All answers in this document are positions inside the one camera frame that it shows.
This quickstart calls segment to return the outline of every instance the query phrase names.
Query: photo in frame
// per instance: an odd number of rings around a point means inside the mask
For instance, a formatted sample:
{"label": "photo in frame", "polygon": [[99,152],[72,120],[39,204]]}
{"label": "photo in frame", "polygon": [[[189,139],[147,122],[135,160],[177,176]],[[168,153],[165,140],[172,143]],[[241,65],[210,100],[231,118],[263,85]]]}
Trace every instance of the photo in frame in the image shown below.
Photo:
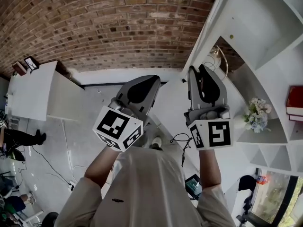
{"label": "photo in frame", "polygon": [[24,59],[26,64],[31,70],[39,69],[39,63],[31,56],[28,56]]}

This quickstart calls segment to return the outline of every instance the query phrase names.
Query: glass pane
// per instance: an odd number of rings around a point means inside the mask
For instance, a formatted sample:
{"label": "glass pane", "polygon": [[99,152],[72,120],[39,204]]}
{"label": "glass pane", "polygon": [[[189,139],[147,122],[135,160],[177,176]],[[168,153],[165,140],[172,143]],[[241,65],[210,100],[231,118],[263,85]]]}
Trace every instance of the glass pane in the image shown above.
{"label": "glass pane", "polygon": [[293,226],[303,215],[303,178],[299,177],[294,189],[293,196],[287,207],[279,227]]}
{"label": "glass pane", "polygon": [[268,183],[257,184],[258,189],[252,212],[271,224],[281,206],[290,175],[267,170],[262,170],[261,175],[267,177]]}

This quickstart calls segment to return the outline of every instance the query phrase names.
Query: white marker cube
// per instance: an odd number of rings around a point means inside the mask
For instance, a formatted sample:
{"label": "white marker cube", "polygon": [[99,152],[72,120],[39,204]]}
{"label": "white marker cube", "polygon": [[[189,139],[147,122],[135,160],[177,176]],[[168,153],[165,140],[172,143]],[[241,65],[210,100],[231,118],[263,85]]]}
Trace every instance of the white marker cube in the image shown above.
{"label": "white marker cube", "polygon": [[195,120],[188,128],[197,150],[233,146],[233,119]]}
{"label": "white marker cube", "polygon": [[126,151],[143,135],[143,121],[104,106],[93,131],[114,150]]}

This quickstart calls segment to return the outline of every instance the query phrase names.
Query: brick wall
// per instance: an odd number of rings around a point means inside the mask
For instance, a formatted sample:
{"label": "brick wall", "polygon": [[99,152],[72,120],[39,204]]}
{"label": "brick wall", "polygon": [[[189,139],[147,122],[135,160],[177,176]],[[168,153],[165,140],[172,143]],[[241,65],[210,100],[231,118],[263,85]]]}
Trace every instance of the brick wall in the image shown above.
{"label": "brick wall", "polygon": [[0,0],[0,73],[32,55],[78,71],[182,68],[214,0]]}

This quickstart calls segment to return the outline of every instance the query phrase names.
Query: white wall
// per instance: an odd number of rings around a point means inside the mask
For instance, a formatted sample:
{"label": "white wall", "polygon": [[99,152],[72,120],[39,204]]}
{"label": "white wall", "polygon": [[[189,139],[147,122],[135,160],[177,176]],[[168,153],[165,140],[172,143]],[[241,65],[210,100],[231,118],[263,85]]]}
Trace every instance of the white wall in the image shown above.
{"label": "white wall", "polygon": [[75,69],[68,69],[71,78],[80,85],[121,83],[128,82],[135,78],[146,75],[158,75],[161,81],[169,81],[182,71],[176,68],[127,68],[127,69],[107,69],[86,72],[77,72]]}
{"label": "white wall", "polygon": [[9,88],[9,81],[0,78],[0,109],[5,108],[5,98],[3,96],[6,95]]}

